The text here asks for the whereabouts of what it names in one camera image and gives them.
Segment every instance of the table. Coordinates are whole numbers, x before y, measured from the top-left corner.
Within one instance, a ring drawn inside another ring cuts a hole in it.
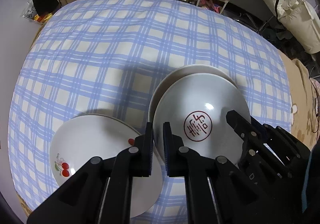
[[[253,117],[290,131],[283,62],[249,28],[173,0],[78,0],[60,9],[31,48],[12,98],[9,159],[27,205],[35,209],[58,188],[48,153],[63,122],[99,113],[143,132],[155,88],[187,64],[223,70]],[[183,179],[164,176],[158,201],[132,223],[186,219]]]

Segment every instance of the red cherry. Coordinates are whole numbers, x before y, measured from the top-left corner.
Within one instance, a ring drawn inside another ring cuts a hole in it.
[[[130,138],[130,139],[128,140],[128,143],[129,143],[129,145],[133,146],[133,145],[134,145],[134,139]]]
[[[69,169],[69,164],[67,164],[67,163],[62,163],[61,166],[62,166],[62,168],[65,169],[65,170]]]
[[[64,177],[69,177],[70,173],[68,172],[68,170],[64,169],[64,170],[62,171],[62,175],[63,175]]]

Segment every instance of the cable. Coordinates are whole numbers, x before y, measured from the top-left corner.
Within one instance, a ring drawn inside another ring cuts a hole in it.
[[[310,75],[311,75],[311,72],[313,71],[313,69],[315,68],[315,66],[313,66],[313,68],[311,69],[311,71],[310,71],[310,73],[309,73],[309,77],[310,77]]]
[[[314,87],[315,91],[316,91],[316,95],[317,95],[317,99],[319,97],[319,94],[318,94],[318,91],[316,89],[316,87],[314,86],[313,82],[311,81],[311,79],[309,79],[312,86]],[[319,126],[320,126],[320,119],[319,119],[319,111],[318,113],[316,114],[316,120],[318,121],[318,129],[317,131],[314,131],[313,130],[313,127],[312,127],[312,121],[313,121],[313,111],[315,110],[315,104],[314,104],[314,99],[313,99],[313,92],[312,92],[312,86],[311,86],[311,93],[312,93],[312,113],[311,113],[311,131],[314,133],[314,134],[317,134],[317,139],[318,139],[318,131],[319,131]]]

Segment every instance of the plaid fabric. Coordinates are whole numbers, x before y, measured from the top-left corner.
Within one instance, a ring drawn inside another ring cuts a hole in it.
[[[277,49],[237,22],[172,0],[78,0],[59,10],[28,54],[11,104],[12,177],[30,208],[58,187],[48,153],[63,122],[98,112],[143,132],[155,88],[187,64],[221,69],[253,117],[290,131]],[[132,223],[185,223],[186,211],[183,179],[164,177],[158,201]]]

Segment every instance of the white plate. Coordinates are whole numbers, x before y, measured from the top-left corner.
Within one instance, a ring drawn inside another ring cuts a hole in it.
[[[251,122],[241,92],[230,81],[208,73],[197,73],[176,81],[162,96],[153,120],[156,147],[164,159],[162,127],[170,122],[172,134],[200,155],[226,156],[236,164],[242,153],[242,139],[226,121],[230,110]]]
[[[93,114],[75,117],[63,123],[53,136],[49,152],[53,176],[61,186],[90,158],[117,156],[120,151],[130,147],[129,139],[139,135],[115,118]],[[130,217],[147,211],[158,199],[161,189],[161,167],[153,153],[151,176],[133,178]]]
[[[214,75],[218,75],[222,78],[225,78],[226,80],[230,81],[233,85],[236,86],[235,82],[222,70],[210,66],[210,65],[204,65],[204,64],[190,64],[183,67],[180,67],[176,69],[175,71],[168,74],[157,86],[155,92],[152,95],[149,110],[148,110],[148,121],[153,122],[153,118],[156,112],[156,108],[159,104],[159,101],[163,94],[167,91],[167,89],[173,85],[176,81],[179,79],[195,74],[195,73],[210,73]]]

